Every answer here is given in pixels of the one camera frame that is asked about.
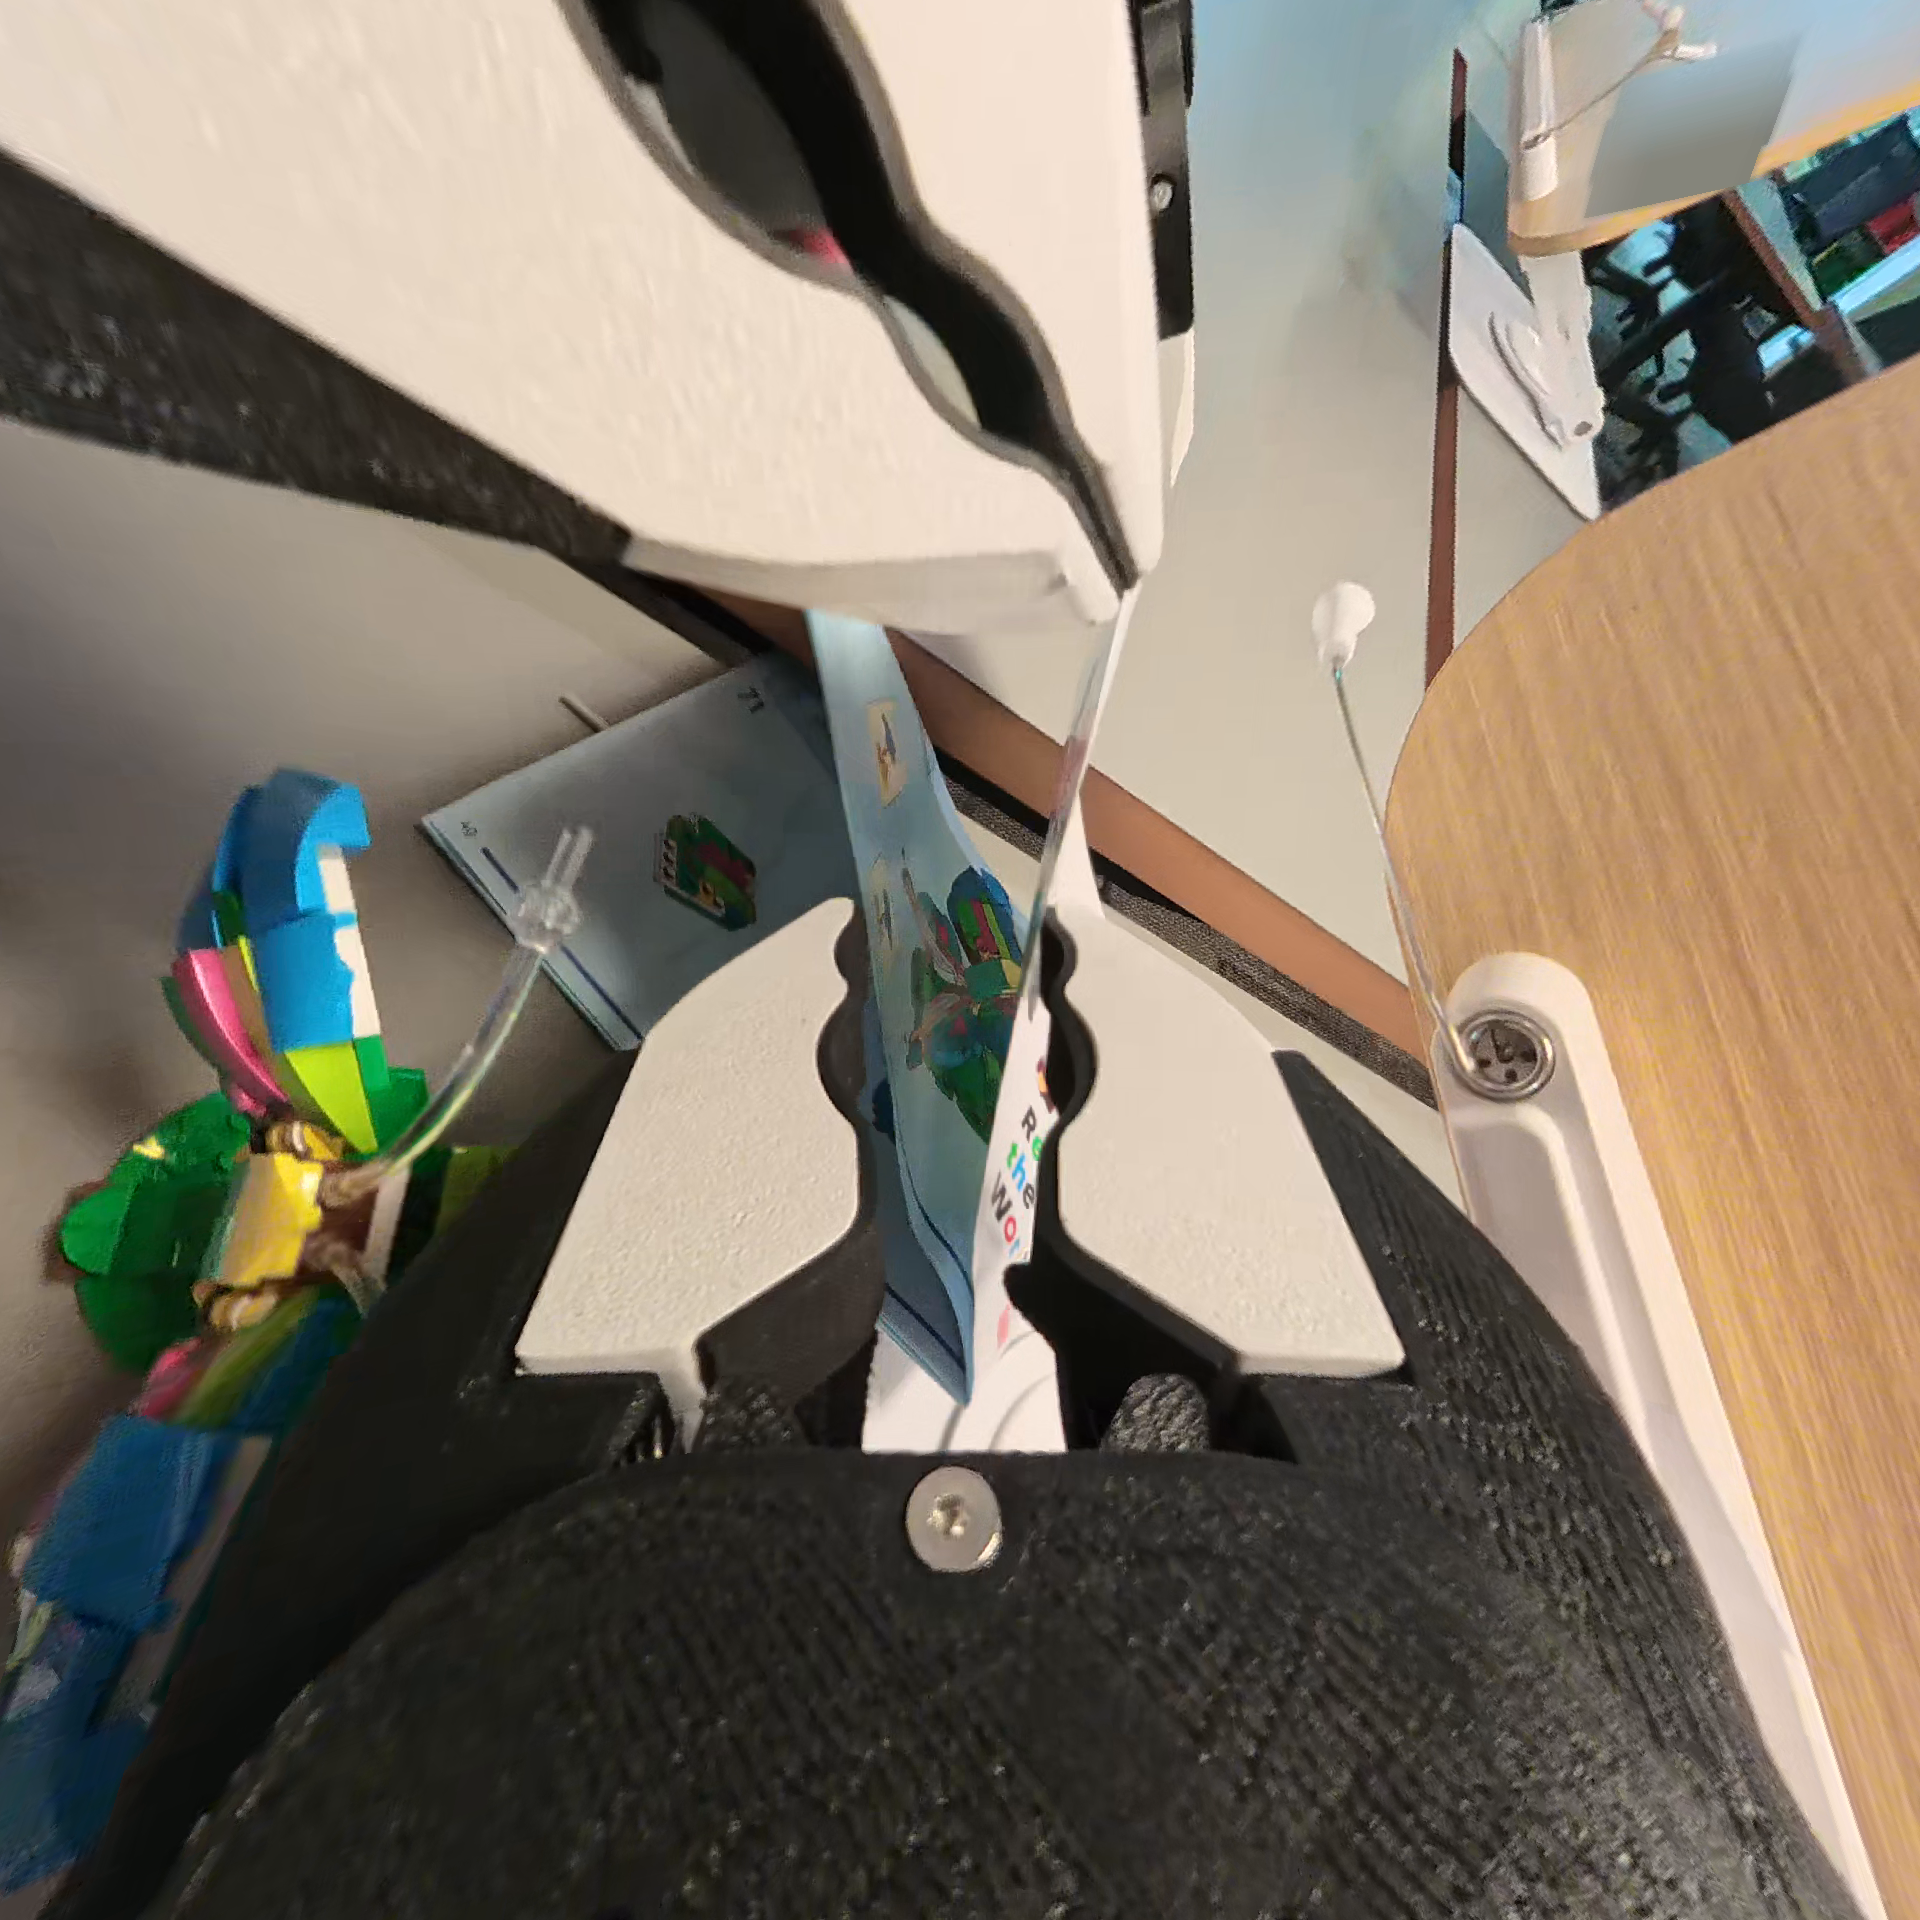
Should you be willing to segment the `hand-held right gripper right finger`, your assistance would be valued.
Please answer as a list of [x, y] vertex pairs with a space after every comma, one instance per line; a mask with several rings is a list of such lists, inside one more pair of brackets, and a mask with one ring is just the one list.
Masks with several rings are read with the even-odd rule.
[[1055, 1130], [1008, 1296], [1047, 1337], [1066, 1448], [1145, 1379], [1235, 1425], [1268, 1379], [1385, 1382], [1401, 1332], [1281, 1074], [1212, 988], [1102, 906], [1042, 938]]

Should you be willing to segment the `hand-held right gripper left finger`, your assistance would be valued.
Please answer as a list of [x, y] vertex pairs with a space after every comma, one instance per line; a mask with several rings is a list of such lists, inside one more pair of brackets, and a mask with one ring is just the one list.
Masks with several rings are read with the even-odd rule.
[[742, 1391], [862, 1437], [886, 1301], [869, 991], [862, 911], [830, 899], [654, 1027], [515, 1335], [527, 1373], [646, 1373], [681, 1448]]

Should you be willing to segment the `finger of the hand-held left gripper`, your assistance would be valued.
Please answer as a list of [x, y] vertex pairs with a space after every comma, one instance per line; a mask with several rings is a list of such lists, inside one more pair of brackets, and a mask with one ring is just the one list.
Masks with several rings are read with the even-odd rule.
[[1066, 496], [768, 220], [708, 3], [4, 3], [4, 418], [927, 636], [1095, 629]]
[[1128, 3], [708, 3], [795, 150], [780, 236], [941, 345], [983, 447], [1110, 585], [1161, 546], [1157, 273]]

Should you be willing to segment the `lego instruction booklet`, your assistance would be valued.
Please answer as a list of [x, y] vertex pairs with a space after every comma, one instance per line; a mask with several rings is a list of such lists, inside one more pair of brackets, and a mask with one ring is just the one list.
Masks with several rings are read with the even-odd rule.
[[592, 831], [582, 922], [547, 971], [614, 1048], [823, 900], [857, 905], [881, 1327], [964, 1400], [1026, 906], [964, 828], [894, 645], [845, 615], [814, 615], [809, 636], [823, 680], [763, 656], [426, 813], [421, 831], [499, 922], [561, 828]]

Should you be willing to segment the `colourful lego flower model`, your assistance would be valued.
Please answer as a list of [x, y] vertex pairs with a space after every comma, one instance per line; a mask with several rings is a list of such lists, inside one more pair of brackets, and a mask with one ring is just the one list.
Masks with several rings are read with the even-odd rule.
[[281, 771], [239, 793], [160, 976], [213, 1092], [122, 1148], [52, 1233], [87, 1332], [138, 1391], [7, 1548], [4, 1896], [99, 1842], [283, 1440], [499, 1162], [447, 1136], [582, 925], [592, 828], [567, 824], [431, 1087], [386, 1045], [353, 892], [368, 844], [353, 784]]

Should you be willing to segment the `wooden board on white stand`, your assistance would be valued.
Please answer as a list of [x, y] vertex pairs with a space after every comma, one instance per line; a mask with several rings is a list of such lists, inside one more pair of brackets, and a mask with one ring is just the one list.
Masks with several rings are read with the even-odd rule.
[[1918, 3], [1527, 3], [1501, 251], [1455, 225], [1455, 383], [1602, 512], [1604, 403], [1702, 315], [1815, 330], [1813, 257], [1918, 190]]
[[1918, 1916], [1918, 360], [1575, 532], [1387, 842], [1593, 1000], [1886, 1916]]

